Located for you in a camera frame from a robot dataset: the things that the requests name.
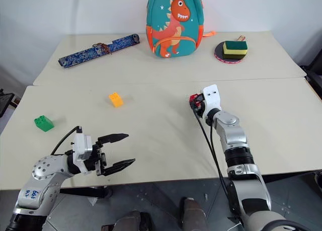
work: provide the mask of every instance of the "orange dinosaur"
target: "orange dinosaur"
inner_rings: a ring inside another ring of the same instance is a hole
[[[167,13],[167,17],[170,19],[166,22],[164,29],[160,28],[159,31],[152,29],[152,36],[158,40],[162,40],[168,37],[180,37],[181,33],[185,30],[184,26],[180,22],[185,22],[190,18],[190,10],[186,6],[184,0],[170,0],[171,7],[168,10],[171,12]],[[177,49],[179,47],[180,40],[169,40],[160,44],[160,55],[162,57],[170,57],[171,54],[168,52],[168,48],[172,47],[172,53],[178,54]]]

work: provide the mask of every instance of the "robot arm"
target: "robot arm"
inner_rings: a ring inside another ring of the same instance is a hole
[[[229,178],[223,188],[227,189],[231,212],[239,217],[245,230],[294,230],[288,225],[292,222],[271,211],[271,197],[254,162],[246,134],[236,116],[222,111],[217,85],[192,95],[189,102],[197,117],[203,118],[220,137]]]
[[[77,126],[75,130],[72,150],[63,155],[52,153],[52,155],[40,159],[33,166],[32,176],[19,192],[7,231],[42,230],[42,225],[50,214],[61,184],[67,178],[81,172],[89,174],[94,170],[97,176],[107,176],[123,170],[135,161],[135,159],[121,161],[106,168],[105,154],[101,152],[103,144],[120,141],[128,137],[127,134],[99,137],[98,141],[92,145],[91,137],[84,135],[80,126]]]

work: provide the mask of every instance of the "white table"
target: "white table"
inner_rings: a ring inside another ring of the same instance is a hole
[[[127,133],[106,144],[108,163],[136,158],[131,166],[108,177],[76,175],[63,187],[82,187],[217,177],[214,161],[188,104],[200,89],[216,83],[224,110],[237,115],[263,174],[322,169],[320,135],[322,104],[303,78],[96,85],[89,88],[28,87],[0,136],[0,189],[19,189],[33,164],[50,154],[74,126],[93,141],[110,133]],[[118,92],[124,106],[108,99]],[[34,118],[45,115],[55,127],[43,132]],[[226,164],[214,135],[222,172]],[[72,138],[58,149],[70,149]]]
[[[236,65],[214,57],[222,41],[245,35],[249,52]],[[146,35],[141,43],[79,65],[63,68],[58,59],[90,48],[98,42],[109,43],[124,35],[66,36],[34,81],[36,86],[92,86],[106,84],[184,83],[200,81],[297,78],[305,72],[297,66],[271,32],[230,32],[204,38],[196,52],[185,57],[162,59],[150,50]]]

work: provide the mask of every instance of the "white wall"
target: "white wall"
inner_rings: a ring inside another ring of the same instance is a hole
[[[322,48],[322,0],[203,0],[205,30],[271,30],[295,62]],[[65,34],[145,31],[147,0],[0,0],[0,87],[19,95]]]

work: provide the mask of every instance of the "backpack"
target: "backpack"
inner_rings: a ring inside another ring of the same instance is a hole
[[[203,35],[201,0],[148,0],[146,35],[153,53],[160,57],[194,52]]]

